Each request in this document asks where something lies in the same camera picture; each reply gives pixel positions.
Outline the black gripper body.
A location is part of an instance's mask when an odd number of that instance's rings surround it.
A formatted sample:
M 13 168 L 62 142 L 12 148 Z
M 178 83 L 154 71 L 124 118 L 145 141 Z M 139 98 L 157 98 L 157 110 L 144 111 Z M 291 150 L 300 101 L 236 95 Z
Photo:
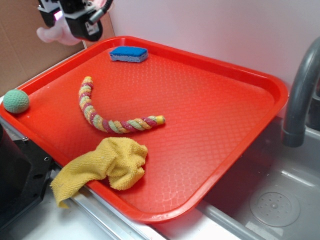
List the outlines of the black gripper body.
M 101 8 L 98 0 L 39 0 L 37 7 L 47 27 L 61 25 L 65 18 L 84 18 L 90 26 L 99 26 L 100 18 L 105 14 Z

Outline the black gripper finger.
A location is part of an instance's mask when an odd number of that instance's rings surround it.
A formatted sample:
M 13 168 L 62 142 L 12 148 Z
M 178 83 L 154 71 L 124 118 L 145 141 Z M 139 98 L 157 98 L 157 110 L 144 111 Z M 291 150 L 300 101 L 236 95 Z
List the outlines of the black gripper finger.
M 103 26 L 100 21 L 90 24 L 87 17 L 78 17 L 76 19 L 66 17 L 65 20 L 71 34 L 77 39 L 96 42 L 103 35 Z

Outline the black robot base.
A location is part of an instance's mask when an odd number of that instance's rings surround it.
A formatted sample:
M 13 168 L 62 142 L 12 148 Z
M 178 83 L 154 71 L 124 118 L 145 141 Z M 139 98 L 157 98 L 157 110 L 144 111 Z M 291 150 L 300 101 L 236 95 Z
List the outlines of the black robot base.
M 42 202 L 52 157 L 32 140 L 13 140 L 0 127 L 0 230 Z

